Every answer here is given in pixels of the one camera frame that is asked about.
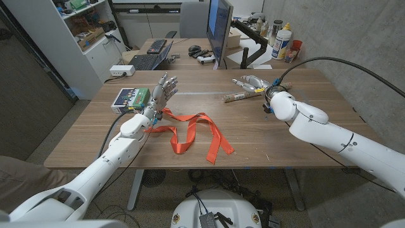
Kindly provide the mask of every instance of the keyboard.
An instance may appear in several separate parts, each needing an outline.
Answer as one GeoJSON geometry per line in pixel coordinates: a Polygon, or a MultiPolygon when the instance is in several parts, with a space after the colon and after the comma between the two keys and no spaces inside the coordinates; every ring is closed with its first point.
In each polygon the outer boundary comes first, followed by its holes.
{"type": "Polygon", "coordinates": [[[159,54],[163,46],[166,44],[167,40],[157,39],[153,42],[151,47],[147,50],[147,54],[159,54]]]}
{"type": "Polygon", "coordinates": [[[140,64],[135,67],[135,70],[152,70],[152,67],[158,58],[155,54],[145,54],[142,55],[142,60],[140,64]]]}

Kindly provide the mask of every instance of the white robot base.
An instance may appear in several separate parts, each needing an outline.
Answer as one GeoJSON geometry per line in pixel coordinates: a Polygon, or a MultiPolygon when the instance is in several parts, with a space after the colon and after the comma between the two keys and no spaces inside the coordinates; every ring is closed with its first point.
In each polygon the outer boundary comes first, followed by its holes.
{"type": "MultiPolygon", "coordinates": [[[[204,203],[208,212],[216,214],[220,212],[226,218],[230,218],[233,225],[231,227],[252,227],[260,228],[261,222],[258,211],[243,197],[223,189],[208,189],[196,193],[204,203]]],[[[206,214],[202,203],[202,214],[206,214]]],[[[191,228],[201,227],[200,206],[195,196],[189,196],[181,202],[173,212],[171,218],[171,228],[191,228]]],[[[219,220],[215,220],[217,227],[223,227],[219,220]]]]}

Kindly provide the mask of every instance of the monitor arm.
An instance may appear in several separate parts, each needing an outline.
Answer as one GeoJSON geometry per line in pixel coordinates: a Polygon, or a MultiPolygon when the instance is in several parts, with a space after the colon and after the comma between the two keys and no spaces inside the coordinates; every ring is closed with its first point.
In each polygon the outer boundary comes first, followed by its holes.
{"type": "Polygon", "coordinates": [[[242,56],[242,62],[240,63],[240,69],[246,69],[247,66],[249,66],[254,60],[259,58],[262,54],[264,54],[266,52],[267,40],[238,20],[231,21],[230,25],[234,28],[239,29],[241,32],[245,33],[249,38],[254,40],[256,42],[256,44],[260,44],[260,49],[258,49],[255,53],[253,53],[249,57],[247,57],[249,48],[245,47],[243,49],[243,56],[242,56]]]}

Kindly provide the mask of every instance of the wooden table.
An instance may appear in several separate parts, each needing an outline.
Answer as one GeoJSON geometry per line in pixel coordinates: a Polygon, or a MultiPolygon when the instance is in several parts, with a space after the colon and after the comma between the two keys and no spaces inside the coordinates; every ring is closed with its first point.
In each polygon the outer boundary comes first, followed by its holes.
{"type": "MultiPolygon", "coordinates": [[[[149,49],[151,44],[153,43],[155,39],[148,39],[144,45],[141,47],[139,50],[138,54],[146,54],[146,51],[149,49]]],[[[211,45],[209,44],[209,41],[207,38],[205,39],[167,39],[166,45],[169,45],[173,41],[173,44],[171,46],[170,52],[168,57],[171,56],[171,54],[180,54],[180,59],[176,59],[174,63],[161,63],[157,70],[212,70],[214,67],[214,64],[208,63],[202,65],[200,62],[198,62],[195,58],[189,56],[189,47],[192,45],[198,45],[201,47],[201,49],[208,49],[211,50],[211,45]]],[[[232,49],[227,49],[225,51],[225,56],[228,56],[230,54],[234,54],[238,51],[241,51],[241,47],[235,47],[232,49]]],[[[228,69],[240,69],[240,65],[237,64],[236,62],[232,61],[228,57],[225,57],[225,62],[227,63],[228,69]]],[[[288,69],[291,66],[300,63],[300,59],[294,60],[292,63],[286,63],[284,60],[270,60],[267,61],[264,64],[270,64],[273,69],[288,69]]],[[[221,66],[218,68],[220,70],[224,70],[225,66],[221,64],[221,66]]]]}
{"type": "MultiPolygon", "coordinates": [[[[133,210],[140,192],[144,169],[148,168],[286,168],[285,174],[298,210],[305,209],[296,175],[292,168],[341,168],[341,166],[310,144],[292,136],[288,126],[273,114],[266,114],[264,99],[257,96],[230,103],[221,99],[224,94],[242,89],[231,82],[243,75],[256,75],[272,82],[285,70],[172,70],[170,76],[178,77],[179,92],[167,107],[175,115],[191,115],[205,112],[215,122],[235,151],[228,155],[219,149],[213,165],[206,155],[213,138],[206,122],[197,123],[194,143],[182,155],[172,150],[171,132],[151,133],[131,168],[137,171],[127,208],[133,210]]],[[[123,87],[154,88],[164,71],[138,71],[132,77],[113,80],[105,84],[86,107],[44,165],[48,168],[82,169],[88,167],[98,154],[103,139],[117,114],[111,104],[123,87]]],[[[372,140],[379,141],[372,129],[354,112],[349,103],[319,70],[296,69],[284,79],[291,82],[290,93],[299,101],[305,101],[328,113],[330,121],[353,130],[372,140]]],[[[132,115],[125,115],[119,126],[132,115]]],[[[187,122],[179,122],[165,116],[160,125],[177,127],[179,142],[185,142],[187,122]]],[[[337,154],[325,150],[330,156],[343,161],[337,154]]]]}

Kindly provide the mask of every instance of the white robotic arm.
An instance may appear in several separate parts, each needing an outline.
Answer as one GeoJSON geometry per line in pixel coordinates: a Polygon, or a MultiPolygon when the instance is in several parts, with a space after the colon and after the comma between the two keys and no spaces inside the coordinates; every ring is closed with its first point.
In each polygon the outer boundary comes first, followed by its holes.
{"type": "Polygon", "coordinates": [[[306,103],[280,92],[269,82],[255,76],[243,76],[249,84],[233,80],[248,92],[262,92],[275,116],[281,121],[293,120],[290,133],[300,140],[326,147],[384,181],[405,199],[405,155],[371,139],[328,121],[328,115],[306,103]]]}
{"type": "Polygon", "coordinates": [[[82,219],[90,202],[121,164],[137,156],[140,144],[146,140],[144,130],[153,126],[166,102],[177,92],[174,76],[164,74],[142,111],[122,124],[109,143],[109,148],[71,182],[38,193],[9,215],[10,222],[75,221],[82,219]]]}

